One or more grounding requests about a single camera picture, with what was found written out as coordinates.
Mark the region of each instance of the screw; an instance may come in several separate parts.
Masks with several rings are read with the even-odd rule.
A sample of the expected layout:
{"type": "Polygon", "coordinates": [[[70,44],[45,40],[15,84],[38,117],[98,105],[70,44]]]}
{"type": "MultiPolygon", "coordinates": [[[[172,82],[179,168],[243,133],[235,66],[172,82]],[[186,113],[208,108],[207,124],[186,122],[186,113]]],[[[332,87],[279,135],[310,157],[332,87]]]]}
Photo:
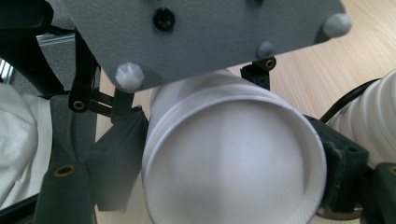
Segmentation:
{"type": "Polygon", "coordinates": [[[263,41],[256,49],[256,56],[259,59],[269,58],[274,54],[274,46],[269,41],[263,41]]]}
{"type": "Polygon", "coordinates": [[[161,31],[170,31],[175,26],[175,14],[166,7],[158,8],[154,12],[153,22],[161,31]]]}
{"type": "Polygon", "coordinates": [[[334,14],[324,22],[323,33],[329,38],[335,38],[346,35],[351,27],[352,20],[347,14],[334,14]]]}
{"type": "Polygon", "coordinates": [[[127,93],[134,93],[143,83],[145,78],[142,69],[134,63],[125,63],[119,66],[116,73],[116,80],[120,84],[120,89],[127,93]]]}

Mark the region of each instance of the white fabric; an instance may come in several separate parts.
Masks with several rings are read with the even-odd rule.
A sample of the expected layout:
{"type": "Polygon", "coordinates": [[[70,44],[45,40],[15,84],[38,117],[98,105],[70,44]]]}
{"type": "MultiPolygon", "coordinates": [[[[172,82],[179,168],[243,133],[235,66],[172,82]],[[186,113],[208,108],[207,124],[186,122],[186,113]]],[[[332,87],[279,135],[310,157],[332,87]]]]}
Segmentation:
{"type": "Polygon", "coordinates": [[[50,101],[0,84],[0,209],[39,192],[51,144],[50,101]]]}

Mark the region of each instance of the light wood surface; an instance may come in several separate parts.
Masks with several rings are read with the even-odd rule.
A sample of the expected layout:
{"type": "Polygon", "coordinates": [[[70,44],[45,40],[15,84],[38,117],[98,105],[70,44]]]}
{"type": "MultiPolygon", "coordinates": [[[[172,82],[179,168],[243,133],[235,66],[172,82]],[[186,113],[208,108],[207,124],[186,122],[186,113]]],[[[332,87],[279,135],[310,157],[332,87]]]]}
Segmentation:
{"type": "MultiPolygon", "coordinates": [[[[324,44],[276,56],[277,66],[271,72],[272,91],[302,113],[319,118],[341,96],[361,83],[396,69],[396,1],[345,0],[346,12],[353,27],[346,36],[324,44]]],[[[231,68],[239,73],[236,66],[231,68]]],[[[113,92],[102,76],[101,90],[113,92]]],[[[150,91],[136,95],[135,104],[148,112],[150,91]]],[[[111,126],[99,116],[97,137],[111,126]]],[[[145,208],[140,176],[126,211],[98,213],[100,224],[151,223],[145,208]]],[[[314,217],[311,223],[359,223],[328,221],[314,217]]]]}

